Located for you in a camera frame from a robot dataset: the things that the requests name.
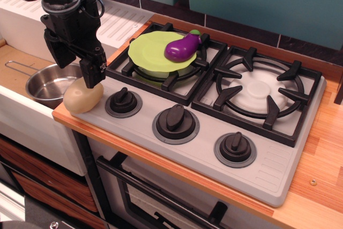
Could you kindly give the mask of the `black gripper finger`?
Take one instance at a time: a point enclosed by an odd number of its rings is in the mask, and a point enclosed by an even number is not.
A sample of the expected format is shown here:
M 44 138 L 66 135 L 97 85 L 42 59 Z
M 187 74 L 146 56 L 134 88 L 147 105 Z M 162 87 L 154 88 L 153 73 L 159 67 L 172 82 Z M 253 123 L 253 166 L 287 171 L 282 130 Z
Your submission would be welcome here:
M 83 58 L 80 68 L 87 88 L 94 88 L 98 83 L 106 78 L 107 59 L 99 56 L 93 59 Z
M 51 30 L 44 30 L 44 39 L 52 57 L 61 69 L 64 69 L 76 59 L 75 54 Z

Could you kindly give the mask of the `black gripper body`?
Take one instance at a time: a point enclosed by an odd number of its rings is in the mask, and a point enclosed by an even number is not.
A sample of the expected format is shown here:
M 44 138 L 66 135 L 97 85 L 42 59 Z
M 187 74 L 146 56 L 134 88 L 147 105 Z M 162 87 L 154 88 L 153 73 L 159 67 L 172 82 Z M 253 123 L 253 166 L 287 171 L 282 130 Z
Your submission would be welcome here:
M 96 37 L 100 14 L 96 0 L 73 0 L 69 4 L 42 2 L 47 13 L 41 17 L 46 29 L 51 30 L 76 57 L 88 60 L 106 56 Z

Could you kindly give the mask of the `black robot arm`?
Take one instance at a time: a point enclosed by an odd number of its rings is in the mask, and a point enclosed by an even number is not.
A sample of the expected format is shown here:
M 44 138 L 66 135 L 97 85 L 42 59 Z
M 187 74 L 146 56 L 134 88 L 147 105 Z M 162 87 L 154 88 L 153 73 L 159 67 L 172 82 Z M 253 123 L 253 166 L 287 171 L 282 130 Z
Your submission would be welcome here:
M 56 64 L 65 68 L 79 58 L 87 88 L 105 79 L 107 59 L 96 33 L 105 12 L 102 0 L 41 0 L 44 39 Z

